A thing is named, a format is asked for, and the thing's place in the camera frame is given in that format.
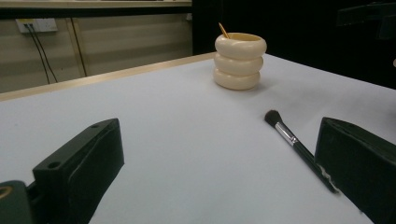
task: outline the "white table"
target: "white table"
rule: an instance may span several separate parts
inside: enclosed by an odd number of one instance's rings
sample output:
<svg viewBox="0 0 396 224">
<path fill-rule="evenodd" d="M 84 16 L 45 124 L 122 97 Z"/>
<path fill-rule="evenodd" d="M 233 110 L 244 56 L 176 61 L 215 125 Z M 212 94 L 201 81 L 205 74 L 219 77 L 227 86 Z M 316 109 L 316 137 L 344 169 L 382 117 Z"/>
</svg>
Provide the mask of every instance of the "white table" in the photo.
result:
<svg viewBox="0 0 396 224">
<path fill-rule="evenodd" d="M 51 152 L 118 118 L 125 165 L 91 223 L 372 223 L 262 120 L 278 110 L 312 153 L 323 117 L 396 144 L 396 91 L 271 55 L 257 88 L 230 91 L 212 57 L 0 94 L 0 182 L 30 184 Z"/>
</svg>

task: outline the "wall outlet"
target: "wall outlet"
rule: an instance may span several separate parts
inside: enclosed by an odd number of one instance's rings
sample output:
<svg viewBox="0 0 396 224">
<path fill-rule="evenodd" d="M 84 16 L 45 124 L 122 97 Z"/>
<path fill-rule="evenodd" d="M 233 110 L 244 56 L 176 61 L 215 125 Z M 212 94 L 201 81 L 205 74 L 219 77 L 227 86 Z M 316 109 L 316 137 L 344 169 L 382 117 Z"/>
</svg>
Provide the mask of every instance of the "wall outlet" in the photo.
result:
<svg viewBox="0 0 396 224">
<path fill-rule="evenodd" d="M 16 19 L 16 21 L 20 32 L 23 34 L 29 33 L 25 25 L 33 25 L 37 33 L 58 31 L 55 19 Z"/>
</svg>

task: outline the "electrical cable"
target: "electrical cable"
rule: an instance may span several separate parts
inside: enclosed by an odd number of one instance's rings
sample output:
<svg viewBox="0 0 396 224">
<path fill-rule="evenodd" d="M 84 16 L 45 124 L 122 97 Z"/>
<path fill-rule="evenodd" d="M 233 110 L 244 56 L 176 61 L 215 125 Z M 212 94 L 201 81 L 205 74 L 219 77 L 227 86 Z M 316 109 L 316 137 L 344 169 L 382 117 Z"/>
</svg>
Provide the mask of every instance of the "electrical cable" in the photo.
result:
<svg viewBox="0 0 396 224">
<path fill-rule="evenodd" d="M 40 48 L 43 50 L 44 58 L 46 59 L 47 66 L 49 67 L 49 70 L 51 71 L 52 76 L 53 76 L 53 78 L 55 79 L 55 82 L 58 82 L 58 79 L 56 78 L 55 74 L 54 74 L 53 71 L 52 71 L 52 68 L 50 67 L 50 63 L 49 63 L 49 59 L 47 58 L 46 51 L 44 51 L 44 48 L 43 48 L 43 46 L 41 45 L 40 39 L 38 39 L 38 36 L 37 36 L 37 33 L 35 32 L 35 28 L 33 27 L 33 24 L 29 24 L 29 25 L 31 26 L 31 28 L 32 28 L 32 30 L 33 30 L 33 34 L 35 35 L 35 38 L 36 38 L 37 41 L 38 41 L 38 45 L 39 45 Z"/>
<path fill-rule="evenodd" d="M 32 37 L 33 41 L 35 42 L 35 37 L 33 36 L 33 32 L 32 32 L 32 30 L 30 29 L 29 25 L 24 24 L 24 26 L 25 26 L 26 29 L 29 31 L 30 36 Z M 43 55 L 41 54 L 40 48 L 38 47 L 38 45 L 37 45 L 36 42 L 35 42 L 35 47 L 37 48 L 38 53 L 40 54 L 41 62 L 43 63 L 44 71 L 46 72 L 47 82 L 50 84 L 50 77 L 49 77 L 49 74 L 48 74 L 48 72 L 47 72 L 47 68 L 46 68 L 46 65 L 45 65 L 45 63 L 44 63 L 44 60 L 43 60 Z"/>
</svg>

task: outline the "wall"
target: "wall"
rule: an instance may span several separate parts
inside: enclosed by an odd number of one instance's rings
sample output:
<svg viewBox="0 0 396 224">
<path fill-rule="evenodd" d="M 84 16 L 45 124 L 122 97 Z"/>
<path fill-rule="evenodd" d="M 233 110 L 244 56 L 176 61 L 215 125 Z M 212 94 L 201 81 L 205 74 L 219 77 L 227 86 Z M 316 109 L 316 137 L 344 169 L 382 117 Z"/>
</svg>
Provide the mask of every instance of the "wall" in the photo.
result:
<svg viewBox="0 0 396 224">
<path fill-rule="evenodd" d="M 186 16 L 56 19 L 58 31 L 38 37 L 55 76 L 66 81 L 191 56 Z M 32 37 L 14 20 L 0 21 L 0 92 L 47 84 Z"/>
</svg>

